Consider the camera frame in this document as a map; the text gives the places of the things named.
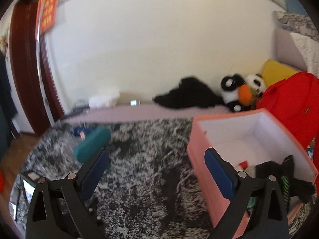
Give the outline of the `black green glove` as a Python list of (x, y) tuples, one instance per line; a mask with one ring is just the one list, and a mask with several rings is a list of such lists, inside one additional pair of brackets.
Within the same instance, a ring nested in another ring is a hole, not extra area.
[(289, 208), (291, 197), (297, 196), (302, 203), (308, 203), (316, 192), (315, 186), (311, 182), (295, 178), (294, 170), (293, 155), (287, 156), (281, 164), (268, 161), (255, 167), (257, 178), (265, 179), (270, 175), (276, 178), (287, 209)]

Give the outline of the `white pill bottle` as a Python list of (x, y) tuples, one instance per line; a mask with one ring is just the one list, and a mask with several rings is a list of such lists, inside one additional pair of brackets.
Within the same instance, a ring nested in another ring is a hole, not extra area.
[(249, 163), (247, 160), (240, 162), (236, 167), (236, 171), (245, 171), (249, 166)]

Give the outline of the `pink storage box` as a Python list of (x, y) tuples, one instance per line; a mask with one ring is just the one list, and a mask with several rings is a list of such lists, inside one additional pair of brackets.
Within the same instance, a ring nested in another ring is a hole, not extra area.
[[(230, 200), (222, 196), (205, 164), (204, 154), (209, 148), (214, 148), (234, 168), (245, 160), (249, 166), (268, 161), (281, 164), (287, 156), (293, 155), (295, 178), (314, 182), (318, 175), (315, 165), (300, 143), (265, 109), (194, 118), (187, 152), (203, 190), (214, 228), (228, 208)], [(255, 203), (256, 197), (252, 197), (233, 238), (243, 235)], [(297, 202), (291, 211), (286, 211), (288, 226), (301, 205)]]

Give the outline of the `teal glasses case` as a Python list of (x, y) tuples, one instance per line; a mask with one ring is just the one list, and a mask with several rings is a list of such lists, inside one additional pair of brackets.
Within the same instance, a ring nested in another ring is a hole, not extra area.
[(81, 140), (73, 149), (74, 158), (84, 164), (91, 159), (96, 151), (104, 148), (111, 139), (111, 132), (106, 127), (93, 129), (84, 140)]

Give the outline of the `blue toy figure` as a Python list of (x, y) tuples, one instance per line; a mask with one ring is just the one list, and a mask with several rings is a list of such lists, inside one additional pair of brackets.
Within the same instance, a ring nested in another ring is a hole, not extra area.
[(74, 127), (71, 130), (71, 134), (84, 140), (92, 131), (93, 129), (90, 127)]

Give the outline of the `black white speckled blanket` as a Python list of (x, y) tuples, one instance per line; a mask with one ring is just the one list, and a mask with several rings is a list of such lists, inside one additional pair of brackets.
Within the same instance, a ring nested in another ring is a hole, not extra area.
[(108, 123), (93, 197), (110, 238), (205, 238), (214, 226), (187, 147), (194, 118)]

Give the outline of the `dark hanging coat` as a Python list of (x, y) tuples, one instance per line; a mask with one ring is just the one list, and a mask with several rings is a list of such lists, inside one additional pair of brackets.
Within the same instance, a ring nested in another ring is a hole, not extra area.
[(11, 145), (14, 136), (11, 133), (11, 121), (17, 114), (14, 101), (11, 96), (11, 86), (7, 73), (7, 65), (3, 53), (1, 52), (0, 68), (0, 103), (1, 103), (1, 159)]

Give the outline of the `red bag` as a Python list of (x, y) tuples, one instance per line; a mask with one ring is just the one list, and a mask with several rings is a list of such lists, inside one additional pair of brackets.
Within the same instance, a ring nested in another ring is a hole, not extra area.
[(256, 108), (267, 109), (307, 148), (318, 133), (318, 78), (299, 72), (276, 82), (266, 89)]

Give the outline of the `white tissue pack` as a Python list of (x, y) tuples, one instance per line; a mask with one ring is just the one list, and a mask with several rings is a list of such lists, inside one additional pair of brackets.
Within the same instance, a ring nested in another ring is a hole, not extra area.
[(119, 93), (96, 95), (89, 98), (88, 104), (91, 109), (112, 108), (117, 105), (119, 97)]

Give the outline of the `panda plush toy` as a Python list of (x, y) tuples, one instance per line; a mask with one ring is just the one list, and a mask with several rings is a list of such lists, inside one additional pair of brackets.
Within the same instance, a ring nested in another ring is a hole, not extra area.
[(267, 86), (260, 74), (243, 78), (240, 74), (228, 75), (221, 80), (221, 96), (232, 112), (253, 110)]

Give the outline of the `dark red wooden door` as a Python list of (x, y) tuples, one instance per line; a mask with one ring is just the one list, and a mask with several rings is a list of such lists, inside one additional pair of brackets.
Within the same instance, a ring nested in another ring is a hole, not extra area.
[(35, 26), (38, 0), (18, 0), (10, 25), (10, 59), (18, 98), (35, 135), (50, 127), (44, 108), (37, 66)]

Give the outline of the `pink bed sheet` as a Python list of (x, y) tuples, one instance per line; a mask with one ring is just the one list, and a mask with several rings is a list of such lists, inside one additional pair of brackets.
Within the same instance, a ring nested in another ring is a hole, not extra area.
[(156, 104), (141, 104), (138, 106), (120, 105), (111, 109), (87, 110), (77, 116), (64, 120), (67, 123), (117, 123), (140, 120), (156, 120), (170, 118), (192, 118), (198, 115), (229, 114), (225, 106), (215, 106), (207, 109), (197, 107), (187, 109), (167, 109)]

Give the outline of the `black garment on bed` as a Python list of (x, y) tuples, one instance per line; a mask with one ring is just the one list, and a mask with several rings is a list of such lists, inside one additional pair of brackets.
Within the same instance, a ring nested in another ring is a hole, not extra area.
[(181, 79), (178, 87), (166, 94), (157, 95), (153, 102), (169, 109), (191, 107), (209, 108), (224, 105), (221, 96), (216, 95), (205, 83), (195, 77)]

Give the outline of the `yellow pillow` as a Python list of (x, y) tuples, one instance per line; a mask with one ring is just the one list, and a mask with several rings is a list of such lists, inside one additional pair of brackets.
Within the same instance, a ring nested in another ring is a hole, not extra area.
[(291, 68), (290, 66), (281, 64), (272, 59), (268, 59), (264, 63), (262, 78), (264, 79), (266, 86), (269, 87), (279, 81), (288, 79), (296, 73), (298, 73), (298, 71)]

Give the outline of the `red poster with characters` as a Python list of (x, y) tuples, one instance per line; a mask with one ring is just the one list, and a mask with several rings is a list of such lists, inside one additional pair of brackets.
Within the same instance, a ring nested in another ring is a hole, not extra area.
[(36, 35), (42, 35), (56, 22), (58, 0), (38, 0)]

